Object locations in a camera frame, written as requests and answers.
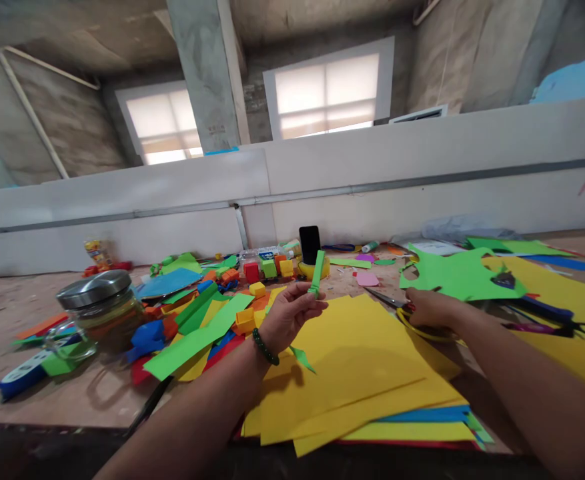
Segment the metal jar lid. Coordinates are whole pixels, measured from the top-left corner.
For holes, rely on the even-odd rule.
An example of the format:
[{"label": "metal jar lid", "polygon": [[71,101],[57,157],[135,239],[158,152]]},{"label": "metal jar lid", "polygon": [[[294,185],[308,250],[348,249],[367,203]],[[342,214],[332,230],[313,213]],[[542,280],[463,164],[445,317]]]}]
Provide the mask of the metal jar lid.
[{"label": "metal jar lid", "polygon": [[57,300],[66,310],[86,307],[116,295],[130,283],[125,270],[109,270],[68,285],[57,293]]}]

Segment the pink paper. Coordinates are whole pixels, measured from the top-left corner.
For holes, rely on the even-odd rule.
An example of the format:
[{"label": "pink paper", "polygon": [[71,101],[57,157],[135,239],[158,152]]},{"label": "pink paper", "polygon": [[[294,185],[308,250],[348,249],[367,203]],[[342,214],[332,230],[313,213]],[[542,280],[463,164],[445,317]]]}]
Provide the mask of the pink paper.
[{"label": "pink paper", "polygon": [[357,283],[362,287],[375,287],[379,285],[379,279],[372,272],[358,271]]},{"label": "pink paper", "polygon": [[372,255],[366,255],[362,253],[361,255],[357,256],[357,260],[369,261],[374,263],[374,257]]}]

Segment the smartphone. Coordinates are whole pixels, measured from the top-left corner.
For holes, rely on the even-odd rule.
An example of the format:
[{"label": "smartphone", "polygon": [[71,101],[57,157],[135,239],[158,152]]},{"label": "smartphone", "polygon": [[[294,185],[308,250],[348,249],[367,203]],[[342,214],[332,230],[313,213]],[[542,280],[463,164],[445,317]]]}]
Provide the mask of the smartphone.
[{"label": "smartphone", "polygon": [[312,225],[310,227],[301,227],[299,229],[299,240],[301,241],[301,254],[306,265],[315,265],[317,263],[317,252],[321,250],[321,240],[319,240],[319,227]]}]

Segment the beaded bracelet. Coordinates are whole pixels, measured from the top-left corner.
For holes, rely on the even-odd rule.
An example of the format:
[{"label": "beaded bracelet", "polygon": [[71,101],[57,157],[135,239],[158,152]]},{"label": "beaded bracelet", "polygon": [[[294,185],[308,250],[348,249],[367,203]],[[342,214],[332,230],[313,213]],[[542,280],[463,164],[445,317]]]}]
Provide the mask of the beaded bracelet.
[{"label": "beaded bracelet", "polygon": [[263,353],[263,356],[272,365],[275,365],[275,366],[279,365],[279,357],[272,355],[270,350],[267,349],[267,347],[265,346],[265,343],[263,343],[263,340],[261,340],[261,335],[259,335],[259,329],[254,329],[252,331],[252,338],[254,338],[254,341],[257,344],[257,347],[259,347],[259,350],[261,350],[261,353]]}]

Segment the person's left hand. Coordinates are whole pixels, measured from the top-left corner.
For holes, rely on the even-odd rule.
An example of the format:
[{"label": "person's left hand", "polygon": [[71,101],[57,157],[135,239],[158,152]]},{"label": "person's left hand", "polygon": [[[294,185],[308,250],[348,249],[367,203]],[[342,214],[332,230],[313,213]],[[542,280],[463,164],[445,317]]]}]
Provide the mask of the person's left hand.
[{"label": "person's left hand", "polygon": [[[318,317],[328,308],[326,302],[315,299],[312,292],[308,293],[311,285],[308,282],[299,282],[283,290],[275,298],[270,312],[259,328],[265,346],[274,355],[279,355],[290,346],[306,321]],[[324,298],[326,294],[320,292],[319,299]]]}]

